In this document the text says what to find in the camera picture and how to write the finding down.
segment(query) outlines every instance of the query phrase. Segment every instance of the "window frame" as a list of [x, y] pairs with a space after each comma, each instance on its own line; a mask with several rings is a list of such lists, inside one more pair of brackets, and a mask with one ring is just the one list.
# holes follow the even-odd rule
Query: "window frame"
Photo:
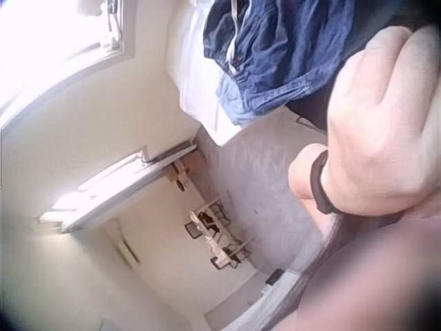
[[[68, 210], [68, 209], [61, 210], [54, 208], [54, 206], [61, 200], [61, 199], [57, 199], [57, 201], [55, 201], [52, 204], [52, 206], [48, 208], [46, 212], [39, 217], [39, 223], [52, 223], [52, 222], [61, 223], [61, 229], [60, 229], [61, 233], [70, 233], [77, 230], [81, 230], [82, 228], [85, 227], [85, 225], [88, 224], [88, 221], [91, 220], [92, 217], [96, 217], [102, 211], [106, 210], [106, 208], [117, 205], [118, 203], [129, 197], [131, 194], [135, 193], [138, 189], [150, 183], [155, 182], [157, 179], [163, 176], [162, 170], [165, 167], [175, 162], [176, 160], [180, 159], [184, 155], [193, 152], [195, 149], [197, 149], [197, 146], [188, 142], [182, 144], [181, 146], [177, 146], [176, 148], [172, 149], [170, 152], [166, 152], [161, 156], [158, 156], [152, 160], [147, 160], [145, 159], [146, 158], [145, 155], [147, 155], [146, 147], [141, 148], [140, 150], [137, 150], [136, 152], [127, 155], [125, 158], [113, 163], [112, 165], [109, 165], [106, 169], [100, 171], [98, 174], [88, 179], [85, 183], [79, 185], [75, 191], [67, 192], [67, 194], [72, 192], [80, 192], [80, 191], [88, 190], [90, 187], [93, 187], [94, 184], [99, 183], [100, 181], [105, 180], [106, 178], [109, 178], [111, 174], [114, 174], [116, 171], [120, 170], [121, 168], [124, 168], [125, 166], [131, 164], [131, 162], [129, 161], [126, 161], [124, 163], [125, 159], [135, 154], [141, 153], [142, 154], [141, 158], [143, 160], [143, 163], [146, 165], [146, 167], [143, 168], [141, 171], [138, 171], [136, 174], [133, 174], [133, 177], [136, 177], [135, 181], [130, 182], [129, 185], [122, 185], [121, 187], [118, 188], [118, 190], [115, 190], [109, 196], [107, 196], [106, 194], [97, 196], [98, 199], [95, 201], [95, 203], [96, 202], [99, 203], [96, 203], [95, 205], [92, 203], [90, 205], [81, 206], [80, 208], [74, 210]], [[42, 217], [48, 212], [71, 212], [71, 211], [73, 211], [73, 213], [78, 212], [75, 215], [76, 218], [68, 217], [66, 219], [42, 219]]]
[[15, 119], [32, 111], [42, 101], [67, 88], [71, 83], [134, 57], [137, 0], [118, 1], [119, 10], [116, 14], [116, 19], [119, 20], [118, 47], [108, 50], [93, 48], [93, 45], [88, 46], [72, 56], [74, 61], [71, 57], [70, 61], [64, 63], [60, 70], [57, 70], [57, 74], [46, 77], [38, 86], [30, 86], [11, 98], [0, 107], [1, 134], [7, 132]]

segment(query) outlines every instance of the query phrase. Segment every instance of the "blue denim fabric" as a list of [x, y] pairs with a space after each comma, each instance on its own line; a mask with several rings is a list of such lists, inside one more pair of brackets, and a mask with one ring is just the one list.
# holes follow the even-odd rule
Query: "blue denim fabric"
[[[215, 0], [204, 55], [228, 74], [220, 104], [241, 124], [323, 87], [342, 61], [354, 0]], [[234, 35], [234, 51], [228, 48]]]

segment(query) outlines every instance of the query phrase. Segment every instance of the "bed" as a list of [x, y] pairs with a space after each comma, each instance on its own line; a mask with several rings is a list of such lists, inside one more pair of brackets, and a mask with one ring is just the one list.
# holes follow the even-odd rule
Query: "bed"
[[181, 109], [223, 146], [245, 126], [235, 126], [216, 96], [223, 71], [203, 56], [203, 28], [212, 0], [179, 0], [170, 20], [166, 70], [179, 89]]

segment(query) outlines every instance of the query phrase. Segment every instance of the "floor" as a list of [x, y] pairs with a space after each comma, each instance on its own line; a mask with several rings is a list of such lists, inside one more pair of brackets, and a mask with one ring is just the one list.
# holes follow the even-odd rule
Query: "floor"
[[301, 271], [322, 241], [289, 190], [287, 171], [304, 146], [326, 137], [296, 119], [287, 109], [276, 111], [223, 147], [203, 128], [196, 135], [208, 166], [192, 181], [206, 201], [220, 196], [238, 238], [255, 237], [250, 261], [266, 274]]

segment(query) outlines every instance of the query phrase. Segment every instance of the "window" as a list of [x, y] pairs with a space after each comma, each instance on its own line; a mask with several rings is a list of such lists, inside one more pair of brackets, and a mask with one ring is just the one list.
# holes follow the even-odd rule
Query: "window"
[[143, 151], [134, 153], [62, 196], [40, 221], [60, 221], [70, 225], [95, 208], [136, 183], [151, 170], [152, 163], [144, 159]]
[[37, 97], [122, 52], [121, 0], [7, 0], [0, 11], [0, 130]]
[[146, 161], [144, 152], [139, 150], [60, 197], [39, 220], [61, 222], [61, 231], [68, 232], [111, 198], [195, 149], [196, 145], [179, 148], [173, 154], [165, 153], [153, 161]]

